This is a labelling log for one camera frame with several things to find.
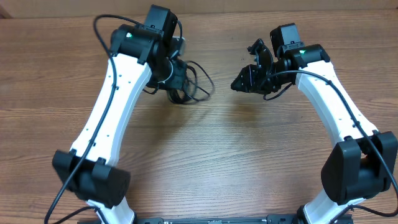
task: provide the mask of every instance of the black cable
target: black cable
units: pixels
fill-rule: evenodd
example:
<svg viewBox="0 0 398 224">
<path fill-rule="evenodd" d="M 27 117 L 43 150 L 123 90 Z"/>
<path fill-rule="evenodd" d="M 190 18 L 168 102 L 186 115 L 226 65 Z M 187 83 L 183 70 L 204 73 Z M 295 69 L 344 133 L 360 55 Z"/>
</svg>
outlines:
<svg viewBox="0 0 398 224">
<path fill-rule="evenodd" d="M 146 90 L 146 89 L 142 89 L 142 90 L 143 90 L 144 92 L 148 93 L 148 94 L 154 95 L 154 94 L 157 92 L 157 90 L 159 90 L 159 83 L 157 83 L 157 86 L 156 86 L 155 90 L 152 91 L 152 92 L 149 92 L 149 91 Z"/>
<path fill-rule="evenodd" d="M 191 95 L 192 95 L 192 96 L 195 96 L 196 93 L 197 93 L 197 89 L 198 89 L 198 88 L 197 88 L 197 86 L 198 86 L 198 75 L 197 75 L 197 71 L 196 71 L 192 66 L 190 66 L 190 65 L 187 65 L 187 69 L 191 70 L 191 72 L 193 73 L 193 76 L 195 77 L 195 82 L 194 82 L 194 83 L 191 81 L 191 79 L 190 79 L 188 76 L 186 76 L 186 79 L 185 79 L 185 81 L 187 82 L 187 84 L 192 83 L 192 84 L 194 85 L 193 93 L 191 93 Z"/>
<path fill-rule="evenodd" d="M 180 55 L 180 50 L 181 50 L 181 46 L 182 46 L 182 42 L 183 42 L 183 39 L 182 39 L 182 24 L 181 24 L 181 21 L 177 21 L 177 24 L 178 24 L 178 27 L 180 28 L 180 40 L 178 41 L 177 50 L 176 50 L 176 51 L 173 53 L 173 55 L 170 57 L 171 60 Z"/>
<path fill-rule="evenodd" d="M 397 201 L 398 201 L 398 185 L 397 185 L 396 179 L 392 175 L 390 169 L 388 168 L 386 162 L 382 158 L 382 156 L 381 156 L 380 152 L 378 151 L 377 147 L 373 144 L 372 140 L 366 134 L 365 130 L 362 128 L 362 126 L 360 125 L 359 121 L 355 118 L 354 113 L 352 112 L 351 108 L 349 107 L 349 105 L 348 105 L 347 101 L 345 100 L 343 94 L 341 94 L 340 90 L 332 83 L 331 80 L 328 80 L 327 78 L 325 78 L 325 77 L 323 77 L 321 75 L 318 75 L 316 73 L 312 73 L 312 72 L 308 72 L 308 71 L 304 71 L 304 70 L 289 70 L 289 71 L 277 72 L 275 74 L 266 76 L 266 79 L 272 78 L 272 77 L 276 77 L 276 76 L 282 75 L 282 74 L 287 74 L 287 73 L 302 73 L 302 74 L 313 76 L 315 78 L 318 78 L 318 79 L 324 81 L 326 83 L 326 85 L 330 85 L 332 87 L 332 89 L 334 89 L 334 91 L 340 97 L 341 102 L 344 104 L 344 107 L 346 108 L 349 116 L 353 120 L 354 125 L 356 126 L 356 128 L 358 128 L 359 132 L 364 136 L 366 141 L 369 143 L 371 149 L 373 150 L 373 153 L 376 154 L 376 156 L 379 159 L 380 163 L 382 164 L 383 168 L 386 170 L 387 176 L 388 176 L 389 180 L 391 181 L 391 184 L 394 187 L 394 190 L 396 191 L 396 196 L 397 196 Z M 396 210 L 394 212 L 392 212 L 392 213 L 379 212 L 379 211 L 373 210 L 371 208 L 368 208 L 368 207 L 365 207 L 365 206 L 362 206 L 362 205 L 348 205 L 335 218 L 330 220 L 330 224 L 334 223 L 337 219 L 342 217 L 347 211 L 349 211 L 351 209 L 354 209 L 354 208 L 362 209 L 362 210 L 365 210 L 367 212 L 370 212 L 370 213 L 373 213 L 375 215 L 379 215 L 379 216 L 382 216 L 382 217 L 394 217 L 394 216 L 398 215 L 398 203 L 397 203 Z"/>
<path fill-rule="evenodd" d="M 204 92 L 207 96 L 205 96 L 205 97 L 203 97 L 203 98 L 201 98 L 201 99 L 198 99 L 198 98 L 195 98 L 194 96 L 191 96 L 190 94 L 188 94 L 187 91 L 184 90 L 184 89 L 183 89 L 183 92 L 184 92 L 189 98 L 191 98 L 192 100 L 194 100 L 194 101 L 196 101 L 196 102 L 208 100 L 208 99 L 210 98 L 210 96 L 215 92 L 215 86 L 214 86 L 213 81 L 211 80 L 210 76 L 206 73 L 205 69 L 204 69 L 202 66 L 200 66 L 198 63 L 196 63 L 196 62 L 194 62 L 194 61 L 191 61 L 191 60 L 187 61 L 187 63 L 193 63 L 193 64 L 195 64 L 197 67 L 199 67 L 199 68 L 203 71 L 203 73 L 206 75 L 207 79 L 209 79 L 209 81 L 210 81 L 210 83 L 211 83 L 211 91 L 210 91 L 210 93 L 208 93 L 208 92 L 207 92 L 206 90 L 204 90 L 202 87 L 200 87 L 200 86 L 197 85 L 197 81 L 196 81 L 196 79 L 197 79 L 196 71 L 195 71 L 195 69 L 192 67 L 191 70 L 193 71 L 193 73 L 194 73 L 194 75 L 195 75 L 195 83 L 193 83 L 190 79 L 188 79 L 188 82 L 192 83 L 192 84 L 195 86 L 195 88 L 198 88 L 199 90 L 201 90 L 202 92 Z"/>
<path fill-rule="evenodd" d="M 195 83 L 198 82 L 198 76 L 197 76 L 197 72 L 196 70 L 192 67 L 187 65 L 187 70 L 191 70 L 193 73 L 193 76 L 195 77 Z M 189 85 L 190 79 L 187 75 L 185 75 L 185 80 L 184 80 L 184 84 L 183 84 L 183 88 L 184 85 L 187 84 Z M 197 91 L 197 88 L 193 88 L 193 93 L 191 93 L 191 95 L 195 95 Z M 183 96 L 180 96 L 179 90 L 173 89 L 173 90 L 167 90 L 167 97 L 169 98 L 170 102 L 174 103 L 174 104 L 185 104 L 186 102 L 190 101 L 191 98 L 188 97 L 189 95 L 186 94 L 186 90 L 183 89 Z"/>
<path fill-rule="evenodd" d="M 105 220 L 104 213 L 101 211 L 100 208 L 98 208 L 97 206 L 87 206 L 87 207 L 79 208 L 78 210 L 72 212 L 71 214 L 61 218 L 59 221 L 55 222 L 54 224 L 63 223 L 65 221 L 67 221 L 68 219 L 70 219 L 71 217 L 74 217 L 75 215 L 79 214 L 80 212 L 84 212 L 85 210 L 89 210 L 89 209 L 93 209 L 94 212 L 98 212 L 98 214 L 101 217 L 101 219 Z"/>
<path fill-rule="evenodd" d="M 129 21 L 129 22 L 135 23 L 135 24 L 137 24 L 137 25 L 141 25 L 141 23 L 139 23 L 139 22 L 137 22 L 137 21 L 134 21 L 134 20 L 132 20 L 132 19 L 129 19 L 129 18 L 126 18 L 126 17 L 123 17 L 123 16 L 110 15 L 110 14 L 99 15 L 99 16 L 95 17 L 95 19 L 94 19 L 93 28 L 94 28 L 95 35 L 97 36 L 97 39 L 98 39 L 99 42 L 101 43 L 102 47 L 104 48 L 104 50 L 105 50 L 105 52 L 106 52 L 106 55 L 108 56 L 108 58 L 109 58 L 109 60 L 111 61 L 111 64 L 112 64 L 112 69 L 113 69 L 112 90 L 111 90 L 111 94 L 109 95 L 109 100 L 108 100 L 108 102 L 107 102 L 107 104 L 106 104 L 106 106 L 105 106 L 104 112 L 103 112 L 101 118 L 99 119 L 99 122 L 98 122 L 98 124 L 97 124 L 97 127 L 95 128 L 94 133 L 93 133 L 91 139 L 88 141 L 87 148 L 85 149 L 83 155 L 81 156 L 81 159 L 79 160 L 79 162 L 77 163 L 77 165 L 75 166 L 75 168 L 72 170 L 72 172 L 70 173 L 70 175 L 68 176 L 68 178 L 66 179 L 66 181 L 63 183 L 63 185 L 62 185 L 61 189 L 59 190 L 57 196 L 54 198 L 54 201 L 52 202 L 52 204 L 51 204 L 49 210 L 47 211 L 47 214 L 45 215 L 44 224 L 47 224 L 47 223 L 49 222 L 50 216 L 51 216 L 52 212 L 54 211 L 55 206 L 57 206 L 57 203 L 58 203 L 58 201 L 60 200 L 62 194 L 64 193 L 64 191 L 65 191 L 66 188 L 68 187 L 69 183 L 72 181 L 72 178 L 75 176 L 75 174 L 77 173 L 78 169 L 79 169 L 79 168 L 81 167 L 81 165 L 83 164 L 85 158 L 87 157 L 87 155 L 88 155 L 88 153 L 89 153 L 89 151 L 90 151 L 92 145 L 94 144 L 95 138 L 97 137 L 98 131 L 100 130 L 101 125 L 102 125 L 102 123 L 103 123 L 104 120 L 105 120 L 106 114 L 108 113 L 108 110 L 109 110 L 109 108 L 110 108 L 110 106 L 111 106 L 111 103 L 112 103 L 112 100 L 113 100 L 114 93 L 115 93 L 115 91 L 116 91 L 116 84 L 117 84 L 116 66 L 115 66 L 115 64 L 114 64 L 114 60 L 113 60 L 113 58 L 112 58 L 112 55 L 111 55 L 111 53 L 109 52 L 108 47 L 106 46 L 104 40 L 103 40 L 102 37 L 100 36 L 100 33 L 98 32 L 98 29 L 97 29 L 97 26 L 96 26 L 97 21 L 98 21 L 99 19 L 101 19 L 101 18 L 122 19 L 122 20 L 125 20 L 125 21 Z"/>
<path fill-rule="evenodd" d="M 271 97 L 271 98 L 269 98 L 269 99 L 266 98 L 267 95 L 264 95 L 262 98 L 265 99 L 266 101 L 270 101 L 270 100 L 276 99 L 276 98 L 282 96 L 282 94 L 283 94 L 289 87 L 291 87 L 292 85 L 293 85 L 293 83 L 289 83 L 289 85 L 287 85 L 283 90 L 281 90 L 278 94 L 276 94 L 275 96 L 273 96 L 273 97 Z"/>
</svg>

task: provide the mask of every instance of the wood grain surface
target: wood grain surface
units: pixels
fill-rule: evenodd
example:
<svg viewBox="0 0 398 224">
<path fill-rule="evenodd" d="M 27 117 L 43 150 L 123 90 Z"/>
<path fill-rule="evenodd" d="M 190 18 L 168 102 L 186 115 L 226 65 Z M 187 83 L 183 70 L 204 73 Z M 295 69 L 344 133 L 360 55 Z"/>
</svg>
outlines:
<svg viewBox="0 0 398 224">
<path fill-rule="evenodd" d="M 176 14 L 188 14 L 395 9 L 398 0 L 0 0 L 0 6 L 12 18 L 146 15 L 151 4 L 168 7 Z"/>
<path fill-rule="evenodd" d="M 127 199 L 139 217 L 294 213 L 320 191 L 332 147 L 306 97 L 293 87 L 266 102 L 229 87 L 253 63 L 246 47 L 260 37 L 271 46 L 269 32 L 282 24 L 295 22 L 307 45 L 322 44 L 363 114 L 380 131 L 398 133 L 397 10 L 178 16 L 183 58 L 208 71 L 216 93 L 189 106 L 171 104 L 162 91 L 140 96 L 118 164 L 131 173 Z M 77 138 L 106 72 L 92 20 L 0 20 L 0 223 L 42 223 L 61 187 L 52 157 Z M 100 22 L 106 40 L 120 23 Z M 389 190 L 364 204 L 390 212 L 397 202 Z M 66 192 L 52 219 L 82 206 Z M 67 223 L 92 217 L 85 212 Z M 354 218 L 398 222 L 362 211 Z"/>
</svg>

